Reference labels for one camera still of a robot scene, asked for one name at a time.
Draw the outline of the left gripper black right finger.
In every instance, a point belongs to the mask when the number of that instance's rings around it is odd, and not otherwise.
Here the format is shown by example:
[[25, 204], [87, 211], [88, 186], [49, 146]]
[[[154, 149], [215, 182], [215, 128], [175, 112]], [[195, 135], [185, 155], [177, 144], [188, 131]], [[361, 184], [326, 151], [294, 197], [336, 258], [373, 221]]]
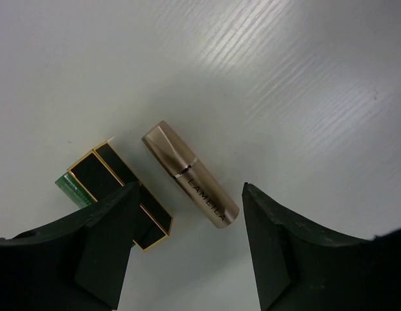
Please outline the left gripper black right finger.
[[401, 229], [364, 240], [242, 191], [262, 310], [401, 310]]

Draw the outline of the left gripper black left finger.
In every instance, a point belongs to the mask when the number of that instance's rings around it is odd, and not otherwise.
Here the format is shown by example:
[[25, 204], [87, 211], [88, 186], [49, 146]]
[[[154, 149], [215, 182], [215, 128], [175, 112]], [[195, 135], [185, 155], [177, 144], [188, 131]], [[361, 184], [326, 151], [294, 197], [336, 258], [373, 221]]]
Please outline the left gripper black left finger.
[[139, 185], [14, 238], [0, 238], [0, 310], [116, 310]]

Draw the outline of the rose gold lipstick tube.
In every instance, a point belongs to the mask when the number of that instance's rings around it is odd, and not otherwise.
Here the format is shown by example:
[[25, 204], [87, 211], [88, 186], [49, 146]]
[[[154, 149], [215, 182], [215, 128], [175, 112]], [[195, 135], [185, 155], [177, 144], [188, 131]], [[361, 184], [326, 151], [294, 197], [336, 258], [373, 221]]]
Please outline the rose gold lipstick tube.
[[232, 224], [240, 209], [181, 137], [161, 121], [142, 138], [143, 143], [218, 229]]

